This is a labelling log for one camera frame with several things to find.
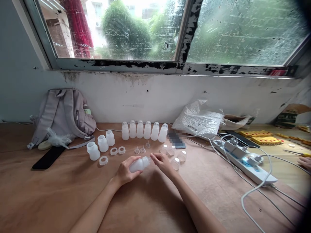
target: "glass pane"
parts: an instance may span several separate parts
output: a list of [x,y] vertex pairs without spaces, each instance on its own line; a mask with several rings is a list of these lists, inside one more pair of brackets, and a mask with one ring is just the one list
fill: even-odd
[[186,0],[40,0],[60,58],[173,60]]
[[294,0],[204,0],[187,62],[282,65],[307,36]]

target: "screwdriver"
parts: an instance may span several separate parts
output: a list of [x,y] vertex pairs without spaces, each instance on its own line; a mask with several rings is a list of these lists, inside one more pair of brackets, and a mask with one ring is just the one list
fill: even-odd
[[308,153],[299,153],[299,152],[290,151],[290,150],[284,150],[284,151],[292,153],[292,154],[296,154],[296,155],[301,155],[302,157],[311,157],[311,154],[308,154]]

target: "red curtain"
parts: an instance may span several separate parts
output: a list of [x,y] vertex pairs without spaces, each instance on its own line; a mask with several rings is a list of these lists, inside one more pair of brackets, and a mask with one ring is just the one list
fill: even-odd
[[66,10],[75,58],[91,58],[93,48],[90,29],[80,0],[60,0]]

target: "window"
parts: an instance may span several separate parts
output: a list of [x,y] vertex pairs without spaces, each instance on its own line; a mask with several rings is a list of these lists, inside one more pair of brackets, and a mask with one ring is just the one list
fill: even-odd
[[293,76],[309,39],[293,0],[24,2],[52,69]]

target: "backpack zipper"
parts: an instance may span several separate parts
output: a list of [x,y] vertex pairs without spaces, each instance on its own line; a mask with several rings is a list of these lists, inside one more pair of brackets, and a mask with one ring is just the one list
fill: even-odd
[[76,111],[76,118],[75,118],[75,124],[77,125],[78,129],[80,129],[80,115],[79,115],[79,111]]

